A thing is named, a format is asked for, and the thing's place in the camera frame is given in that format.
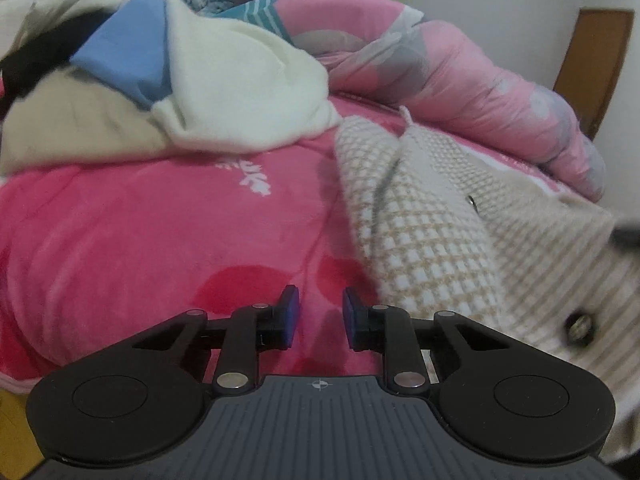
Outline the beige white checked coat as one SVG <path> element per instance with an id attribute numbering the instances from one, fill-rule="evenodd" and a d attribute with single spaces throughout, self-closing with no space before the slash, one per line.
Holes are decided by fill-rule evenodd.
<path id="1" fill-rule="evenodd" d="M 453 310 L 589 370 L 613 393 L 602 455 L 639 448 L 639 254 L 617 219 L 549 195 L 450 136 L 344 120 L 335 156 L 358 256 L 380 299 L 417 318 Z"/>

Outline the pink flowered bed sheet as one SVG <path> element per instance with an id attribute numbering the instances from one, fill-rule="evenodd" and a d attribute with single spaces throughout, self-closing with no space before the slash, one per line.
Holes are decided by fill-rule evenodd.
<path id="1" fill-rule="evenodd" d="M 45 374 L 192 308 L 213 318 L 299 289 L 292 348 L 267 374 L 360 375 L 342 293 L 373 301 L 334 157 L 334 132 L 246 159 L 29 171 L 1 189 L 1 385 Z"/>

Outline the brown wooden door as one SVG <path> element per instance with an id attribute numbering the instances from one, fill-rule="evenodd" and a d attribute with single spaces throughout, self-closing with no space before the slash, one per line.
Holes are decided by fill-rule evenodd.
<path id="1" fill-rule="evenodd" d="M 553 91 L 572 107 L 582 133 L 593 140 L 622 71 L 634 11 L 582 8 Z"/>

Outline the pink floral duvet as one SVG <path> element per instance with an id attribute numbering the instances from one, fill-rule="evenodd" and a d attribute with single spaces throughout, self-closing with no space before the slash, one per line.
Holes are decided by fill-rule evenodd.
<path id="1" fill-rule="evenodd" d="M 557 93 L 494 64 L 457 26 L 392 0 L 271 0 L 271 23 L 333 93 L 405 107 L 427 125 L 541 167 L 588 200 L 604 161 Z"/>

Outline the white fleece blanket pile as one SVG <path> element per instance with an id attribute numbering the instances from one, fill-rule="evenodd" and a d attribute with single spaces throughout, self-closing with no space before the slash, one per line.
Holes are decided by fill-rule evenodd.
<path id="1" fill-rule="evenodd" d="M 182 0 L 34 0 L 1 61 L 1 171 L 244 155 L 340 120 L 326 69 Z"/>

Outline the teal striped cloth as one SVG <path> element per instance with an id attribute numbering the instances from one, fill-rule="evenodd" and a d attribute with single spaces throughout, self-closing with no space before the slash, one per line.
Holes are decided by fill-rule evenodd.
<path id="1" fill-rule="evenodd" d="M 291 35 L 276 9 L 277 0 L 252 0 L 217 14 L 217 18 L 231 18 L 268 30 L 292 44 Z"/>

